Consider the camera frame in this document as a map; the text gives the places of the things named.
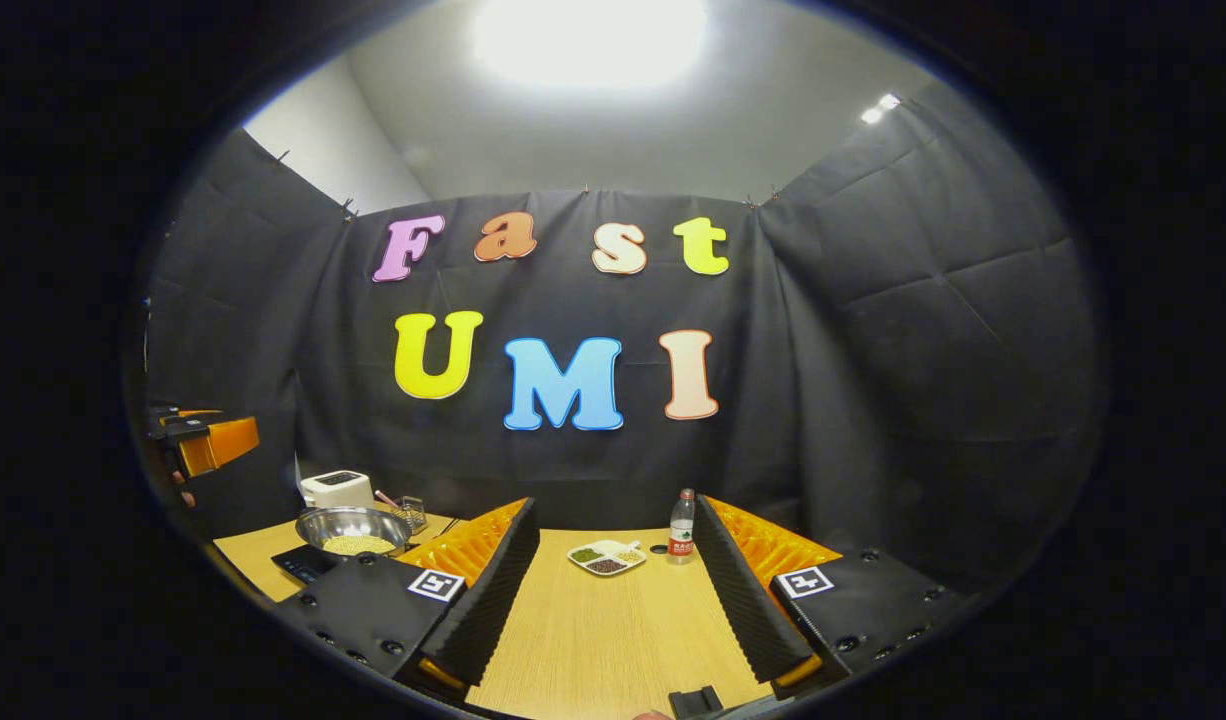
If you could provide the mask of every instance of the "wooden table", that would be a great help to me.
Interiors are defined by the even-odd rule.
[[[427,518],[429,527],[411,542],[447,525]],[[566,558],[597,538],[640,541],[649,551],[667,542],[667,529],[541,530],[498,649],[467,702],[539,720],[631,720],[649,710],[671,716],[668,693],[705,684],[725,707],[772,694],[745,664],[700,556],[672,565],[649,553],[638,568],[601,578]],[[271,599],[302,586],[270,559],[302,543],[293,523],[215,542]]]

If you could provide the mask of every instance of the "black fabric backdrop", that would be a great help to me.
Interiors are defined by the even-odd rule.
[[[217,182],[228,172],[237,182]],[[295,448],[303,475],[357,469],[445,514],[535,496],[543,527],[660,527],[690,486],[973,591],[1038,550],[1097,445],[1105,347],[1074,232],[1009,144],[943,87],[760,209],[527,193],[346,223],[243,132],[183,206],[151,287],[152,395],[254,413],[262,434],[260,453],[192,483],[215,536],[295,514],[281,477]],[[539,247],[474,260],[481,226],[512,210],[535,216]],[[371,282],[386,224],[429,213],[447,227],[412,275]],[[699,215],[728,233],[715,243],[726,274],[683,264],[671,229]],[[639,224],[645,270],[595,269],[604,222]],[[395,318],[436,316],[425,368],[439,372],[456,310],[485,316],[466,386],[407,396]],[[712,418],[663,415],[658,336],[677,329],[714,336]],[[544,340],[566,368],[595,336],[622,341],[625,424],[504,428],[505,342]]]

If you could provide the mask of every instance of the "white ceiling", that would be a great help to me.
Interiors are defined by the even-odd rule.
[[[503,37],[487,52],[471,32],[484,7],[425,5],[348,55],[363,99],[432,199],[588,184],[760,201],[862,128],[879,97],[933,81],[836,18],[774,0],[704,0],[700,55],[680,77],[536,86],[500,77],[482,56],[536,49],[546,33]],[[579,32],[586,50],[555,63],[600,67],[638,49],[638,33]],[[573,47],[566,37],[555,45]]]

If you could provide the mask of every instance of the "white appliance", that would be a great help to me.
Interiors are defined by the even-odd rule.
[[[335,470],[298,484],[306,507],[374,507],[369,475],[354,470]]]

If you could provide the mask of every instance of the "ceiling light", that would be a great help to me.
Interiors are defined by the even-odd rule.
[[[701,0],[484,0],[476,59],[512,81],[635,88],[680,76],[701,50]]]

